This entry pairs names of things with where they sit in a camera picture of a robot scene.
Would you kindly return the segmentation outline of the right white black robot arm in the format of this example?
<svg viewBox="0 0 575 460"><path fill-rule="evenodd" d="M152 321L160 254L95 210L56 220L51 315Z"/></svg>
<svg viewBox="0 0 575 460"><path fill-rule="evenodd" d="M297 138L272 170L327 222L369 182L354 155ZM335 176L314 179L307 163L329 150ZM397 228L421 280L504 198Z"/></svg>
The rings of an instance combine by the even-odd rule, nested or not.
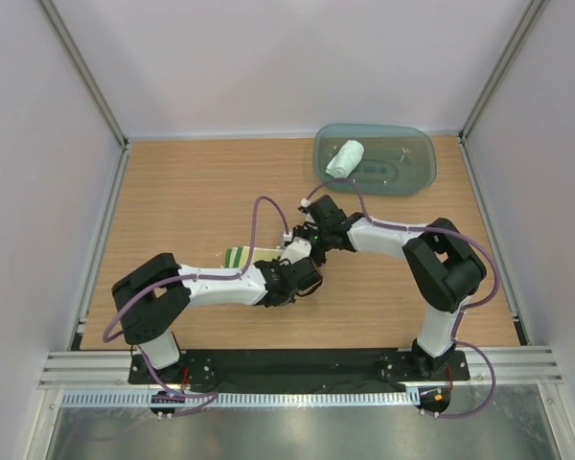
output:
<svg viewBox="0 0 575 460"><path fill-rule="evenodd" d="M318 265L336 250L380 253L406 261L418 291L427 303L423 326L411 346L415 373L433 380L443 373L455 350L452 339L459 311L478 291L487 269L470 245L458 237L451 221L410 228L374 220L361 213L346 218L307 215L292 234L311 244Z"/></svg>

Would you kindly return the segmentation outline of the light mint green towel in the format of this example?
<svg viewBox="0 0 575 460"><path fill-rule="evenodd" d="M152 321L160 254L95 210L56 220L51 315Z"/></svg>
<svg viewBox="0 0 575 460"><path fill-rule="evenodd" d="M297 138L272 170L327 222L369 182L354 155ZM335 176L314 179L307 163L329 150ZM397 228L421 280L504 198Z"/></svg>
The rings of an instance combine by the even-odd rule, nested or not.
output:
<svg viewBox="0 0 575 460"><path fill-rule="evenodd" d="M347 178L358 166L364 154L364 146L357 140L348 140L339 149L325 169L332 178Z"/></svg>

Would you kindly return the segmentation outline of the teal transparent plastic basin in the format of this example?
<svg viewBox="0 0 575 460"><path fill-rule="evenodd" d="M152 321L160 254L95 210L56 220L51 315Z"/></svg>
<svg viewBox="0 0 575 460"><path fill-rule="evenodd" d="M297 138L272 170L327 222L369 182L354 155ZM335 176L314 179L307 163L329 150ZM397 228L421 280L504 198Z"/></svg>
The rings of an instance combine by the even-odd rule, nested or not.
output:
<svg viewBox="0 0 575 460"><path fill-rule="evenodd" d="M340 150L354 144L362 145L362 158L347 178L365 195L411 196L436 179L435 149L417 128L331 124L316 133L313 144L313 170L322 183L333 178L327 169Z"/></svg>

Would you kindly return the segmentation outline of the green patterned towel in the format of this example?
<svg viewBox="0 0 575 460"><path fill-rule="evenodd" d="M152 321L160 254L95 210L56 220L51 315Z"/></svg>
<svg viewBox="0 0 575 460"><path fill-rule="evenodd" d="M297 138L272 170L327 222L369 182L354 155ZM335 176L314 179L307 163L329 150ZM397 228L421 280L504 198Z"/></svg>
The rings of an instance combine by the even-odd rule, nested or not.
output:
<svg viewBox="0 0 575 460"><path fill-rule="evenodd" d="M283 250L280 248L254 247L251 249L249 246L233 246L225 252L223 267L243 268L248 259L251 259L250 263L253 264L258 260L272 261L282 254Z"/></svg>

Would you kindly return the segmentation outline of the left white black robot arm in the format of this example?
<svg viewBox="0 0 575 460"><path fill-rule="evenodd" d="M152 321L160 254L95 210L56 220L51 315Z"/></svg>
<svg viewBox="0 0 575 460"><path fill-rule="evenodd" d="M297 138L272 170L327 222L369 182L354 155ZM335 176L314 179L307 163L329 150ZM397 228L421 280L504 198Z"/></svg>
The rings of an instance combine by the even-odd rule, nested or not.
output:
<svg viewBox="0 0 575 460"><path fill-rule="evenodd" d="M160 381L177 381L184 370L171 326L187 308L220 304L280 307L307 296L323 283L308 256L258 260L248 267L196 268L161 253L119 280L111 289L117 310L103 341L119 336L140 348Z"/></svg>

